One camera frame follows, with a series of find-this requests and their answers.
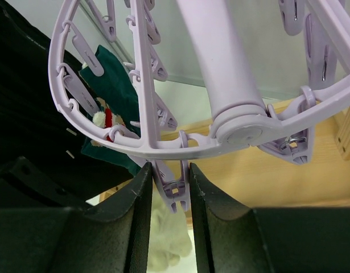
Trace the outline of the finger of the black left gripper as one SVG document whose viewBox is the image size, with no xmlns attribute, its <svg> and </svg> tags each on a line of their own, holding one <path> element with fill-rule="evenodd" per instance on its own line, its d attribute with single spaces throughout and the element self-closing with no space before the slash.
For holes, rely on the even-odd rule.
<svg viewBox="0 0 350 273">
<path fill-rule="evenodd" d="M 54 183 L 24 157 L 0 166 L 0 209 L 44 207 L 89 209 L 91 204 Z"/>
</svg>

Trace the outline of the cream sock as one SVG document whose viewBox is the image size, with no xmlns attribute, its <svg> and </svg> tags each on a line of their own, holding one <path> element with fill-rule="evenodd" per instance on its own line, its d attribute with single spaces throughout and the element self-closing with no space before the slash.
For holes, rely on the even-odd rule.
<svg viewBox="0 0 350 273">
<path fill-rule="evenodd" d="M 160 197 L 153 197 L 147 269 L 166 271 L 190 255 L 192 242 L 183 210 L 171 213 Z"/>
</svg>

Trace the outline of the purple round clip hanger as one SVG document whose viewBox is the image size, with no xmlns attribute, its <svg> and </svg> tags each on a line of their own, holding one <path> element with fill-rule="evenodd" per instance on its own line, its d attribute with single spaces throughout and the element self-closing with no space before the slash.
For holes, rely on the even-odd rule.
<svg viewBox="0 0 350 273">
<path fill-rule="evenodd" d="M 160 34 L 151 16 L 153 1 L 127 1 L 127 25 L 134 42 L 129 79 L 137 92 L 136 134 L 124 126 L 93 123 L 99 108 L 82 80 L 64 62 L 68 38 L 97 77 L 104 67 L 73 23 L 79 1 L 64 1 L 52 34 L 48 77 L 59 113 L 79 132 L 100 145 L 127 154 L 139 166 L 152 164 L 155 185 L 170 211 L 190 207 L 188 160 L 219 156 L 256 146 L 301 165 L 314 148 L 315 125 L 350 106 L 350 17 L 342 1 L 279 1 L 285 31 L 304 33 L 309 84 L 281 113 L 265 105 L 250 71 L 226 1 L 179 1 L 207 89 L 213 122 L 208 135 L 175 130 L 176 119 L 155 92 L 166 80 L 154 46 Z"/>
</svg>

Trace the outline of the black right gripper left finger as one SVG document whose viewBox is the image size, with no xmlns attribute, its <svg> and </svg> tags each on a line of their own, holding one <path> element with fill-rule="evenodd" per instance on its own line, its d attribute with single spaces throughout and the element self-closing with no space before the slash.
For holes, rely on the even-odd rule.
<svg viewBox="0 0 350 273">
<path fill-rule="evenodd" d="M 0 209 L 0 272 L 145 272 L 152 167 L 89 209 Z"/>
</svg>

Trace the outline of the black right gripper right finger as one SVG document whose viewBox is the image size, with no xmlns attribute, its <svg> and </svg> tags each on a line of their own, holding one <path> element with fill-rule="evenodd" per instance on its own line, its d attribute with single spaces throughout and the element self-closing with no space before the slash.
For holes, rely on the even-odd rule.
<svg viewBox="0 0 350 273">
<path fill-rule="evenodd" d="M 190 165 L 199 272 L 350 272 L 350 205 L 250 208 Z"/>
</svg>

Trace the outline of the green christmas sock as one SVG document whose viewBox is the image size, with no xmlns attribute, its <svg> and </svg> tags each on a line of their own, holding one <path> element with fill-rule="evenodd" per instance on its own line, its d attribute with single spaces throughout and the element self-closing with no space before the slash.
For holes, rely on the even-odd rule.
<svg viewBox="0 0 350 273">
<path fill-rule="evenodd" d="M 79 71 L 80 77 L 94 92 L 93 96 L 99 103 L 101 111 L 112 113 L 113 125 L 119 123 L 140 136 L 140 129 L 130 124 L 131 121 L 139 121 L 138 96 L 122 63 L 101 45 L 97 47 L 95 56 L 101 63 L 104 74 L 97 77 L 90 68 L 83 67 Z M 124 167 L 133 176 L 140 170 L 140 167 L 126 154 L 101 146 L 90 138 L 85 138 L 81 153 Z"/>
</svg>

